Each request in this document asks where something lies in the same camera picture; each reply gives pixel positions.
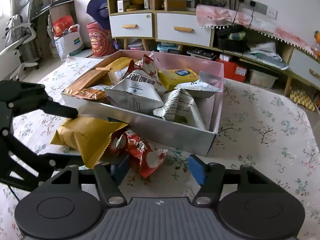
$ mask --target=blue gripper pad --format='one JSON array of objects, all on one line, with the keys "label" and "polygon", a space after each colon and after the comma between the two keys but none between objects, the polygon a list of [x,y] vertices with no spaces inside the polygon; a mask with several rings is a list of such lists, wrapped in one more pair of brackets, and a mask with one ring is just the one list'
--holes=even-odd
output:
[{"label": "blue gripper pad", "polygon": [[199,163],[191,155],[188,158],[189,171],[200,186],[204,184],[204,181],[206,179],[206,172],[203,164]]}]

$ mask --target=red cylindrical container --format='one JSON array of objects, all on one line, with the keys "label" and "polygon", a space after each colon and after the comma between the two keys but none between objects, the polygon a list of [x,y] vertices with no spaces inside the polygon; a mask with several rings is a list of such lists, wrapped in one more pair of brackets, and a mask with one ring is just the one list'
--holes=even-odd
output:
[{"label": "red cylindrical container", "polygon": [[111,30],[103,30],[97,22],[87,24],[91,47],[95,56],[104,56],[116,51],[113,46]]}]

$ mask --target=plastic storage bin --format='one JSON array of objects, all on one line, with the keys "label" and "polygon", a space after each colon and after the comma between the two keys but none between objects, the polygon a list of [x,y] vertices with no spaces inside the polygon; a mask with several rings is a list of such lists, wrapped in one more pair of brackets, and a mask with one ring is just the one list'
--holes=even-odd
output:
[{"label": "plastic storage bin", "polygon": [[262,73],[257,70],[250,70],[249,82],[251,85],[257,85],[265,88],[271,89],[277,77]]}]

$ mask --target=chair armrest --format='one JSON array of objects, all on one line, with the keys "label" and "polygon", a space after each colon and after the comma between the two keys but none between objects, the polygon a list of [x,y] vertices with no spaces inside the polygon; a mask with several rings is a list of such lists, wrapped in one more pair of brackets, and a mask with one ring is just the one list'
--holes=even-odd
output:
[{"label": "chair armrest", "polygon": [[35,30],[31,27],[31,23],[20,23],[19,25],[16,25],[14,27],[12,27],[10,30],[14,30],[16,28],[20,28],[20,27],[27,27],[29,28],[29,30],[31,31],[31,37],[26,39],[23,44],[26,44],[29,41],[32,41],[35,37],[36,37],[36,32]]}]

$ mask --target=office chair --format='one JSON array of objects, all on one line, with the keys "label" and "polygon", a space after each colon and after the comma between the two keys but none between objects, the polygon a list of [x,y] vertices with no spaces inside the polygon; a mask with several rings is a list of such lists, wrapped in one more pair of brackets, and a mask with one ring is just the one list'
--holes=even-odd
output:
[{"label": "office chair", "polygon": [[[28,43],[29,41],[32,41],[36,37],[36,32],[32,28],[32,24],[30,22],[32,2],[33,2],[33,0],[20,0],[19,6],[21,7],[21,9],[19,11],[19,15],[22,16],[23,22],[21,24],[17,25],[17,26],[14,26],[13,28],[11,28],[11,30],[14,30],[16,28],[26,27],[26,28],[29,29],[30,32],[27,33],[27,35],[25,35],[23,38],[17,40],[16,42],[12,43],[10,46],[8,46],[4,50],[2,50],[0,52],[0,56],[6,54],[9,51],[12,51],[12,50],[15,50],[15,49],[20,49],[21,46],[23,46],[24,44]],[[23,71],[27,67],[36,66],[36,69],[39,68],[37,62],[31,62],[31,63],[23,62],[23,56],[20,56],[20,62],[21,62],[21,64],[15,70],[15,72],[10,76],[10,79],[16,78],[19,81],[20,77],[23,74]]]}]

